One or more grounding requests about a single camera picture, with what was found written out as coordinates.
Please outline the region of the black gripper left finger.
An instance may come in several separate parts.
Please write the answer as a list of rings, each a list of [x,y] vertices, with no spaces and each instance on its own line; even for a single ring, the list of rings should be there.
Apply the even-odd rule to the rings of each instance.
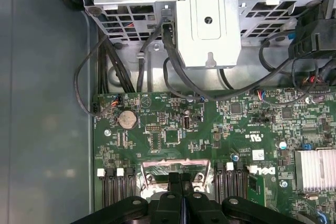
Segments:
[[[154,195],[150,201],[131,196],[74,223],[180,223],[181,207],[181,174],[169,173],[168,191]]]

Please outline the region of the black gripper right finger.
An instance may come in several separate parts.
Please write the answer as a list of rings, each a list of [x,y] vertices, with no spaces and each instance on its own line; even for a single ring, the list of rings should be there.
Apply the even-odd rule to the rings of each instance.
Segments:
[[[301,223],[241,197],[225,198],[220,204],[192,186],[191,175],[182,174],[182,190],[191,223]]]

